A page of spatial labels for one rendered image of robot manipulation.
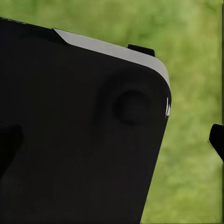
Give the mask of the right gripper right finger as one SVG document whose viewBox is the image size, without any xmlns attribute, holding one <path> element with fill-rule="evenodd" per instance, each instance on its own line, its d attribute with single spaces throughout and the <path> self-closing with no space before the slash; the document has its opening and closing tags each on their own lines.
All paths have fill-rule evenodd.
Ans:
<svg viewBox="0 0 224 224">
<path fill-rule="evenodd" d="M 224 162 L 224 126 L 218 124 L 212 126 L 210 142 Z"/>
</svg>

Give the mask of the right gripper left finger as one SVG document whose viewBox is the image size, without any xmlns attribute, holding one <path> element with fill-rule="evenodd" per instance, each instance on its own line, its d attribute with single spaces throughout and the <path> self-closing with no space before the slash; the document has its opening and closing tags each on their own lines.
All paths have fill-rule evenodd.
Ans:
<svg viewBox="0 0 224 224">
<path fill-rule="evenodd" d="M 21 125 L 0 129 L 0 180 L 24 142 Z"/>
</svg>

